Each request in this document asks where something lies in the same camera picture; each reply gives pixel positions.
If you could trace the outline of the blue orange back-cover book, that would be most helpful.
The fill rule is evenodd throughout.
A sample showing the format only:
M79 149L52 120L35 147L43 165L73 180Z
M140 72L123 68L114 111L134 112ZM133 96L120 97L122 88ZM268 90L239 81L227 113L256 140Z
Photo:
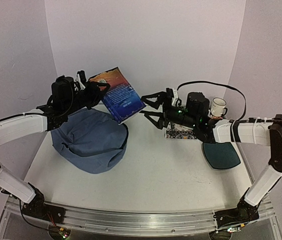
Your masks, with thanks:
M102 102L118 124L124 123L146 107L118 67L92 76L89 81L110 85Z

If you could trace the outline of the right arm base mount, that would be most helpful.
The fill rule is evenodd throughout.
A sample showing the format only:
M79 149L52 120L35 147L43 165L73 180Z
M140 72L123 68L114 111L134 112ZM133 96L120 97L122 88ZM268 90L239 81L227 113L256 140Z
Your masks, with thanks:
M251 221L258 220L258 210L254 208L231 208L219 210L214 214L217 229L223 230L229 227L237 227L241 224L247 224Z

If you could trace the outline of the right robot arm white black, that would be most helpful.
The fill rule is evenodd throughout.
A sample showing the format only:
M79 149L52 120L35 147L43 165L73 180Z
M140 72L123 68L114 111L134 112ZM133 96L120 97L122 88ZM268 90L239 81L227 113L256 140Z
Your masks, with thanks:
M177 91L166 91L142 96L141 100L154 109L142 111L158 129L174 123L193 130L203 143L246 143L270 147L270 159L260 176L244 194L243 201L256 206L282 177L282 114L275 118L227 120L209 116L210 102L201 92L190 92L186 105L179 105Z

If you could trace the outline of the blue student backpack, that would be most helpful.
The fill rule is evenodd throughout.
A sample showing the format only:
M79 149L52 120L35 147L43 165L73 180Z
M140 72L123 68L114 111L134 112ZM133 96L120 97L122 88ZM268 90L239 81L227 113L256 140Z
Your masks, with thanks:
M106 112L83 108L51 131L54 149L77 168L90 174L111 170L123 158L129 130Z

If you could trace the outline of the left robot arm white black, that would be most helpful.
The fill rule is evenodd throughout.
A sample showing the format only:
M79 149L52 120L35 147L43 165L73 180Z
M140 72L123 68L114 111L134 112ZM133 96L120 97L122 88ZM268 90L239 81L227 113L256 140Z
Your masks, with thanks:
M75 78L58 77L51 89L52 94L46 104L0 119L0 147L32 134L59 128L68 121L69 115L96 106L110 89L110 84L87 80L81 70ZM0 189L29 204L28 209L35 217L42 219L48 214L47 205L35 198L39 190L13 175L1 163Z

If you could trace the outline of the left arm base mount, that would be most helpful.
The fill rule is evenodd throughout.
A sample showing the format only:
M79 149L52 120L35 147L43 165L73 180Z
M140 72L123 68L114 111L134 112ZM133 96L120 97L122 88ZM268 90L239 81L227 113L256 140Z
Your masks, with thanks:
M26 216L61 224L64 221L66 210L63 207L46 204L44 200L32 200L22 206L22 213Z

